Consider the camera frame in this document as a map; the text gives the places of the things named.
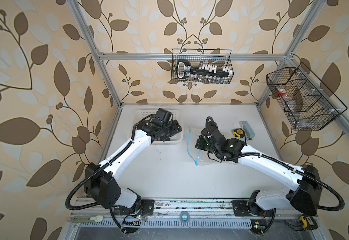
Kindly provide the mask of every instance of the white table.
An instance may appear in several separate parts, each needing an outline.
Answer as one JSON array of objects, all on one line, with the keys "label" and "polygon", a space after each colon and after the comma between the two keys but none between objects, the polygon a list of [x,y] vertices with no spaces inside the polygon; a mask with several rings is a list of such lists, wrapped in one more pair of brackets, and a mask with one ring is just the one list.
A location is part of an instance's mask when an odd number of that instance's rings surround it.
[{"label": "white table", "polygon": [[230,132],[240,127],[240,121],[247,121],[255,132],[255,138],[248,144],[269,156],[277,157],[254,105],[126,105],[107,157],[130,137],[137,110],[158,108],[181,110],[184,138],[177,145],[151,144],[144,149],[119,178],[121,188],[130,188],[142,197],[150,198],[248,198],[257,189],[283,187],[273,178],[240,164],[216,162],[196,166],[186,151],[188,126],[202,129],[206,117],[211,116],[222,132]]}]

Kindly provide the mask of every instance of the robotic arm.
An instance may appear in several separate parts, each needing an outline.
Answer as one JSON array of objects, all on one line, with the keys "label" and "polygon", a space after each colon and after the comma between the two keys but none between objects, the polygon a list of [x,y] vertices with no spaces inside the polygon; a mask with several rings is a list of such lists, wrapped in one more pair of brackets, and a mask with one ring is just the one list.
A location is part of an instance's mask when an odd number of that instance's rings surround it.
[{"label": "robotic arm", "polygon": [[[128,164],[153,141],[169,141],[170,137],[182,131],[177,120],[169,111],[159,108],[133,126],[131,138],[114,154],[95,165],[91,163],[85,170],[85,179],[68,195],[65,206],[70,210],[85,209],[101,205],[105,209],[113,205],[124,206],[132,214],[138,212],[141,197],[131,189],[121,189],[117,180]],[[259,215],[262,210],[293,207],[307,215],[316,215],[317,209],[338,211],[344,207],[342,197],[330,186],[320,181],[315,167],[305,169],[267,156],[252,146],[237,139],[225,139],[211,117],[206,119],[206,127],[201,131],[196,148],[208,151],[223,161],[234,161],[253,167],[285,185],[285,188],[252,193],[245,211]],[[70,200],[75,192],[85,186],[85,192],[97,203],[72,206]],[[319,206],[322,187],[332,192],[339,204],[336,207]]]}]

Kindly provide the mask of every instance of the black mounting plate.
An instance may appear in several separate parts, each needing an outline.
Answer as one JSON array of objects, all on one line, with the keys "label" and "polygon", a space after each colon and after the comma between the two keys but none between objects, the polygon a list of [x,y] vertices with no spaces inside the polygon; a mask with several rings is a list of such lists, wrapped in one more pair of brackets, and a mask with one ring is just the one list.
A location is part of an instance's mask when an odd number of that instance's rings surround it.
[{"label": "black mounting plate", "polygon": [[[143,212],[142,212],[142,214],[139,214],[139,215],[151,216],[153,214],[153,210],[154,210],[154,200],[142,199],[141,200],[141,207],[143,209]],[[120,215],[120,216],[129,215],[129,213],[123,211],[122,207],[120,207],[119,209],[114,209],[114,214]]]},{"label": "black mounting plate", "polygon": [[[252,214],[247,210],[246,204],[248,201],[246,200],[233,200],[232,207],[234,211],[234,215],[236,217],[253,217]],[[265,217],[271,217],[273,215],[273,210],[270,209],[268,211],[260,210],[259,218],[263,218],[263,214],[265,213]]]}]

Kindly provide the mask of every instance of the perforated plastic tray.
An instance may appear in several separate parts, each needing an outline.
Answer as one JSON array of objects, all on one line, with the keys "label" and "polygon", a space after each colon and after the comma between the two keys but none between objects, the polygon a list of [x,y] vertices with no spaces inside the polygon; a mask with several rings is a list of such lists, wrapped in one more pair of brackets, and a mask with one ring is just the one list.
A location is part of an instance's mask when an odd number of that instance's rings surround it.
[{"label": "perforated plastic tray", "polygon": [[[158,108],[154,108],[154,109],[142,109],[142,110],[138,110],[136,111],[135,115],[134,115],[134,123],[139,122],[141,119],[143,119],[144,117],[150,115],[150,114],[155,114],[157,113]],[[182,127],[182,131],[177,133],[176,135],[170,137],[170,141],[153,141],[152,144],[156,144],[156,145],[175,145],[178,144],[179,142],[182,141],[182,138],[184,136],[184,125],[182,124],[182,118],[181,118],[181,111],[178,109],[166,109],[169,112],[171,112],[173,114],[173,119],[177,120],[178,123],[180,124],[180,126]]]}]

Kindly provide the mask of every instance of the floral wallpaper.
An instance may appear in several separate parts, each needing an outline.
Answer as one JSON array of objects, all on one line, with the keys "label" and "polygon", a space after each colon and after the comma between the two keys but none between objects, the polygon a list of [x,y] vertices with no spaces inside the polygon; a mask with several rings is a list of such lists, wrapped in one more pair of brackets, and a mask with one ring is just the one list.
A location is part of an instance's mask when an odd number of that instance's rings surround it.
[{"label": "floral wallpaper", "polygon": [[256,103],[266,87],[266,74],[275,61],[232,61],[230,84],[203,84],[171,79],[167,61],[106,61],[106,67],[124,103]]},{"label": "floral wallpaper", "polygon": [[78,0],[104,53],[284,53],[310,0]]},{"label": "floral wallpaper", "polygon": [[62,1],[0,1],[0,239],[59,238],[98,160],[116,107],[81,36]]},{"label": "floral wallpaper", "polygon": [[[298,47],[295,58],[322,78],[327,92],[334,92],[349,108],[349,1],[328,0]],[[280,105],[270,96],[262,112],[284,160],[315,166],[320,178],[345,199],[338,212],[318,215],[333,240],[349,240],[349,137],[336,122],[321,131],[293,131]],[[349,109],[344,112],[349,118]],[[324,190],[321,205],[337,200]]]}]

